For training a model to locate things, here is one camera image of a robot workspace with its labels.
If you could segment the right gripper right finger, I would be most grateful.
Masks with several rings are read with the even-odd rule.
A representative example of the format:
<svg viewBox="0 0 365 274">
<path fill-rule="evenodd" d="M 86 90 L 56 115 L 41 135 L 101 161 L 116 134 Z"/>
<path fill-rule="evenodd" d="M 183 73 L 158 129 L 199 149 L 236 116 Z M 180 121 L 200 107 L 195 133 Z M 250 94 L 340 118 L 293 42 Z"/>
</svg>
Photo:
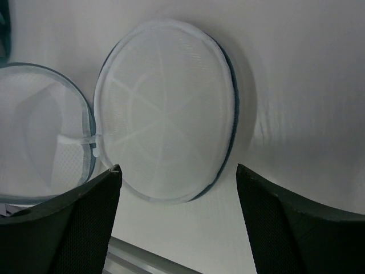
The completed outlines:
<svg viewBox="0 0 365 274">
<path fill-rule="evenodd" d="M 257 273 L 364 273 L 364 215 L 312 201 L 241 164 L 236 182 Z"/>
</svg>

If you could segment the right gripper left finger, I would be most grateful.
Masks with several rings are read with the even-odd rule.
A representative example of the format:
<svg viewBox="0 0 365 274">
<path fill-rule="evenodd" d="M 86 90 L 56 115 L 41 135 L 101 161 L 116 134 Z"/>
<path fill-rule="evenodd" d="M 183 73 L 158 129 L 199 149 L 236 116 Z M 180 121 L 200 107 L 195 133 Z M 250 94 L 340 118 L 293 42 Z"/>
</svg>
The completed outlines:
<svg viewBox="0 0 365 274">
<path fill-rule="evenodd" d="M 1 218 L 1 273 L 102 273 L 122 186 L 115 165 Z"/>
</svg>

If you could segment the white mesh laundry bag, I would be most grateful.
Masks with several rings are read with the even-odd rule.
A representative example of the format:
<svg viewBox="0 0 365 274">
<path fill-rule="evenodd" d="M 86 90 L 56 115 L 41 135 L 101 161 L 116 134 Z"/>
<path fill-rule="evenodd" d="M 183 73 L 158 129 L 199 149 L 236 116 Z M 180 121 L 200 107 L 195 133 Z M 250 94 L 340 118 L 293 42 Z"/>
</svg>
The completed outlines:
<svg viewBox="0 0 365 274">
<path fill-rule="evenodd" d="M 1 67 L 1 202 L 37 204 L 88 182 L 101 163 L 150 202 L 206 193 L 233 146 L 239 93 L 230 59 L 195 26 L 146 22 L 104 61 L 88 103 L 63 74 Z"/>
</svg>

